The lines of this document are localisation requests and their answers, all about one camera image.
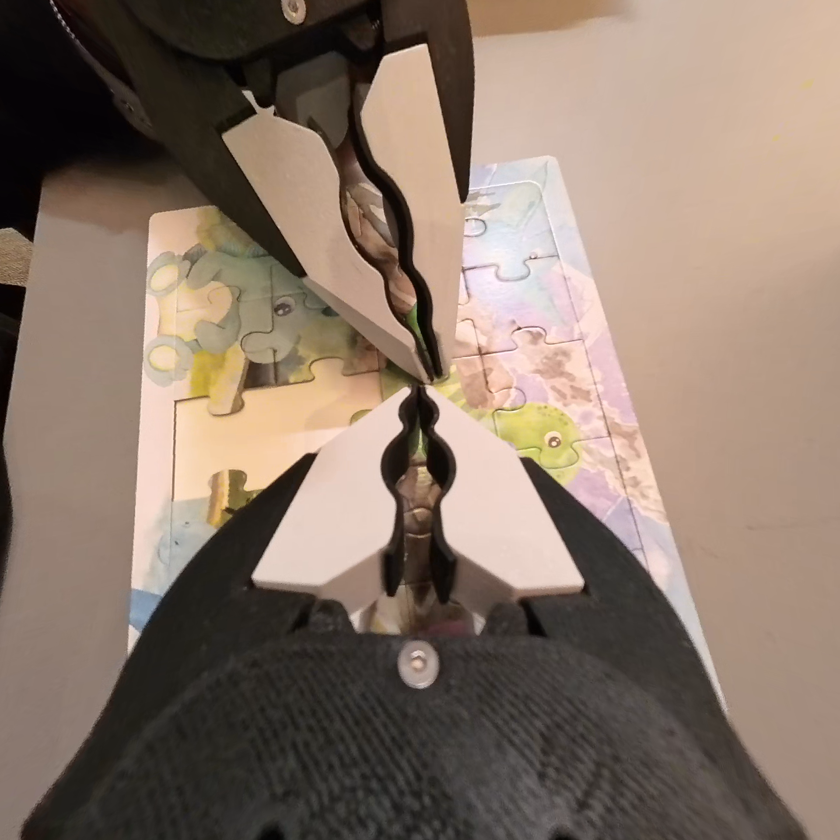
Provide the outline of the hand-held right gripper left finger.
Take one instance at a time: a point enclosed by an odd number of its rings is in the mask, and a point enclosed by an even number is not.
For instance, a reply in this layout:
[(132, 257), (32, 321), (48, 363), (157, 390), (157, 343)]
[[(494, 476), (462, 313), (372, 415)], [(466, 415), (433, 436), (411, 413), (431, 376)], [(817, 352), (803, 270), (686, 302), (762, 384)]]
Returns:
[(403, 388), (320, 447), (255, 567), (256, 586), (336, 601), (350, 614), (396, 594), (405, 542), (397, 484), (423, 393)]

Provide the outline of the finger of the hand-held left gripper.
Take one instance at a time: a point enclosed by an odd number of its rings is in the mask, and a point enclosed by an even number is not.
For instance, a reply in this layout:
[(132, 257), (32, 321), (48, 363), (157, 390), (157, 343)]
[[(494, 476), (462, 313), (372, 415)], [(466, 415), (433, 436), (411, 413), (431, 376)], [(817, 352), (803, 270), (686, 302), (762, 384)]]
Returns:
[(353, 128), (415, 293), (414, 337), (434, 382), (448, 373), (455, 342), (465, 212), (426, 43), (384, 55), (354, 103)]
[(321, 135), (264, 110), (227, 131), (223, 141), (289, 235), (307, 285), (390, 361), (430, 383), (419, 339), (394, 314), (383, 270), (351, 236), (340, 173)]

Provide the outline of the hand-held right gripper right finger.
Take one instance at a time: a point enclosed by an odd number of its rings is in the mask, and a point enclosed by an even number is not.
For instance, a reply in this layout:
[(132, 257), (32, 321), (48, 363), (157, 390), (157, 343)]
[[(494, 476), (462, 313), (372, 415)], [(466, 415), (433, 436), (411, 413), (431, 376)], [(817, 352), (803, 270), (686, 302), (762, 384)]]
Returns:
[(582, 592), (583, 576), (526, 470), (534, 462), (425, 385), (420, 427), (439, 488), (429, 544), (438, 600), (487, 618), (501, 603)]

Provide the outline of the dinosaur jigsaw puzzle board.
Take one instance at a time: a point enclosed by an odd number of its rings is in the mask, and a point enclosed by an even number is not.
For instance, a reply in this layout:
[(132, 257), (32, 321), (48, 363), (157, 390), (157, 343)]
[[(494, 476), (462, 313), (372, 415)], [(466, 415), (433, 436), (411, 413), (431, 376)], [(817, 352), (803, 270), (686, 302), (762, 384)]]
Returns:
[[(555, 159), (474, 169), (442, 396), (590, 509), (720, 684)], [(411, 381), (213, 206), (150, 217), (128, 650), (230, 516)]]

